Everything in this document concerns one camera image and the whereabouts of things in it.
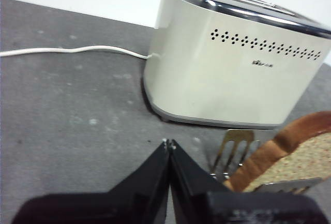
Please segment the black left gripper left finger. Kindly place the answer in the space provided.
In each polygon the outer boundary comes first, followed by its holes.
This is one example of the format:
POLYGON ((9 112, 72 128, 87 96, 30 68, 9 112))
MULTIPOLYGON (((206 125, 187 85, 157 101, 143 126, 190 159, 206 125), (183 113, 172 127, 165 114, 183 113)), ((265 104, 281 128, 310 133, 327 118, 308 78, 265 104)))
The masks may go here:
POLYGON ((59 193, 26 201, 13 223, 164 223, 170 151, 164 140, 129 176, 107 192, 59 193))

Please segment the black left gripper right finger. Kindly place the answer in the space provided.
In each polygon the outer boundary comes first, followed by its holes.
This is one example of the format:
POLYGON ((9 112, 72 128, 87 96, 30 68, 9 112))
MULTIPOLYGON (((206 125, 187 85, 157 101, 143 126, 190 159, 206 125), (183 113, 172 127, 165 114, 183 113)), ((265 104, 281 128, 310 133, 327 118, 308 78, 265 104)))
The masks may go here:
POLYGON ((326 223, 309 197, 291 193, 233 192, 169 141, 170 184, 179 223, 326 223))

